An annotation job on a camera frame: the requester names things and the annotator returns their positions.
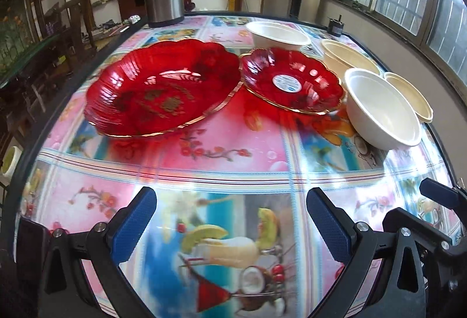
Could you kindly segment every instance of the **screw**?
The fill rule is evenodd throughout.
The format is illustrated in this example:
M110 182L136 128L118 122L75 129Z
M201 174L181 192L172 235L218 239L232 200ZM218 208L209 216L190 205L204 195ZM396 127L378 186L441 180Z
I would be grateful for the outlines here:
M401 233L403 236L410 236L410 230L407 227L402 227Z
M94 226L94 231L96 232L102 232L107 228L107 223L105 222L99 222Z
M357 223L357 229L359 231L365 232L365 231L368 231L370 229L370 227L365 222L358 222Z
M57 228L54 232L53 232L53 237L54 238L59 238L61 235L63 234L63 229L62 228Z
M449 280L449 290L453 291L459 286L459 282L457 280Z

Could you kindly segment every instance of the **white bowl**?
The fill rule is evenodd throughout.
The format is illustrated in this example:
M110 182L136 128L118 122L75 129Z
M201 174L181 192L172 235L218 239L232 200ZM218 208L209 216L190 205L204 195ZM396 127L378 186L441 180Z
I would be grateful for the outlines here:
M422 130L415 111L394 86L364 69L347 70L345 82L347 114L368 143L386 151L420 143Z
M307 35L278 22L249 22L245 27L253 35L256 48L275 47L298 51L302 46L311 44L311 39Z
M334 40L322 40L321 46L324 50L325 65L340 79L344 79L347 69L354 67L380 75L378 66L372 60L345 44Z
M394 73L386 72L383 77L407 99L422 122L431 123L433 121L433 109L414 85Z

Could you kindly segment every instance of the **wall shelf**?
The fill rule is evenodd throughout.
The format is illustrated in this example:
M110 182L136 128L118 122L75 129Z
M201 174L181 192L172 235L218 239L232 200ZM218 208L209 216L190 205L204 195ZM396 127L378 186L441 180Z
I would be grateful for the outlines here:
M100 6L103 6L104 4L110 2L110 1L114 1L114 0L98 0L98 1L95 1L93 4L91 4L90 6L92 8L96 8L96 7L100 7Z

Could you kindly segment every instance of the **floral tablecloth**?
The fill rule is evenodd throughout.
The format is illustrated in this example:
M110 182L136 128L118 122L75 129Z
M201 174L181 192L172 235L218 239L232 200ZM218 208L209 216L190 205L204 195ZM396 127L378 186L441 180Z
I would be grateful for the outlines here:
M306 212L306 193L314 186L375 230L382 230L387 211L402 207L454 240L461 234L456 215L418 190L425 177L451 185L426 128L418 147L383 152L355 132L345 108L334 116L296 115L243 88L221 111L163 137L109 138L84 120L89 85L129 51L191 37L240 55L253 46L244 25L254 20L261 19L197 15L134 34L75 92L24 189L23 215L51 230L81 232L108 221L142 186L152 187L157 210L121 269L158 318L308 316L342 270ZM285 24L311 37L306 53L313 57L322 57L322 39L335 39ZM369 56L349 37L338 40ZM281 300L245 297L245 282L270 288L277 264L283 267ZM378 266L375 261L352 311L365 301ZM103 310L115 314L89 262L85 268ZM264 285L245 281L257 270ZM204 293L206 286L216 293Z

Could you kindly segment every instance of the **red glass bowl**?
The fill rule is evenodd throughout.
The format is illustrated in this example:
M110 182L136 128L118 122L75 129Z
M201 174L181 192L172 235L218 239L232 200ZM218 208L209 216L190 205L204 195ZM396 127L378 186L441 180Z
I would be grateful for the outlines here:
M220 110L241 87L239 58L218 43L162 41L109 65L88 89L85 118L108 136L154 136Z
M338 109L345 96L335 73L299 51L255 49L241 62L248 91L286 110L324 115Z

